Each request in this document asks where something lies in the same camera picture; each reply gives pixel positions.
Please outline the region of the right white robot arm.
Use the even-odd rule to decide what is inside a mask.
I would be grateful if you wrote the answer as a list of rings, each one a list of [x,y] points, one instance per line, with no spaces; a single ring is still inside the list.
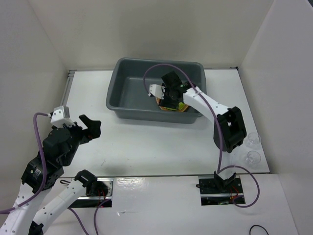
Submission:
[[[217,170],[214,172],[214,187],[219,192],[226,192],[236,173],[222,173],[222,157],[223,153],[230,154],[243,144],[246,127],[242,111],[236,106],[230,108],[218,103],[189,79],[182,82],[174,71],[165,74],[161,79],[161,106],[174,109],[183,103],[214,124],[213,141],[220,152]]]

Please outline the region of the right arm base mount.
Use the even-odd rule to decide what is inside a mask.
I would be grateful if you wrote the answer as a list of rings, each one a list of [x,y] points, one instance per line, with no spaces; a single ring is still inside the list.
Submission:
[[[200,191],[202,206],[231,205],[233,199],[239,205],[246,203],[239,176],[224,189],[218,189],[213,175],[199,176],[196,187]]]

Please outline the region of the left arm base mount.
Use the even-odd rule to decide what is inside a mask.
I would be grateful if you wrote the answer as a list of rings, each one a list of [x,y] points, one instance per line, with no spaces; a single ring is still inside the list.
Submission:
[[[86,193],[70,205],[70,208],[111,208],[113,178],[98,178],[95,186],[87,188]]]

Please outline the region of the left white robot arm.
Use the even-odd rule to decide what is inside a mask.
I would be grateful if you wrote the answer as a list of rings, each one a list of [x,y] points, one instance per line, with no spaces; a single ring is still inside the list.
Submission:
[[[84,169],[59,195],[40,208],[63,175],[64,167],[71,164],[78,147],[101,135],[101,121],[91,120],[86,115],[80,115],[79,119],[86,126],[85,129],[61,110],[34,114],[33,125],[39,152],[27,164],[14,205],[1,211],[1,214],[7,215],[0,228],[2,235],[43,235],[79,197],[96,193],[97,177]]]

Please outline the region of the clear plastic cup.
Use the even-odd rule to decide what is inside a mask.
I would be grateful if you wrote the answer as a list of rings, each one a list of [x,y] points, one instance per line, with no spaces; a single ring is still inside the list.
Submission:
[[[251,149],[259,149],[261,147],[261,137],[256,132],[247,135],[245,145]]]
[[[249,167],[256,167],[261,161],[261,155],[256,151],[249,151],[244,157],[244,163]]]

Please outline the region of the orange woven triangular plate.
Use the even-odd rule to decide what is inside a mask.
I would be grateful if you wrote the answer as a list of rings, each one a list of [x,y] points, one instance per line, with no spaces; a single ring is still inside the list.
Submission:
[[[160,108],[161,110],[164,110],[164,111],[170,111],[170,110],[167,110],[166,107],[163,107],[163,106],[159,106],[159,108]]]

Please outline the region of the green round plate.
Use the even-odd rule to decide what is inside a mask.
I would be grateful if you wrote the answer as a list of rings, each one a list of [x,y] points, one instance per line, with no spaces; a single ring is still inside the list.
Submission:
[[[188,108],[187,104],[180,102],[177,108],[166,108],[166,109],[170,111],[184,112],[187,108]]]

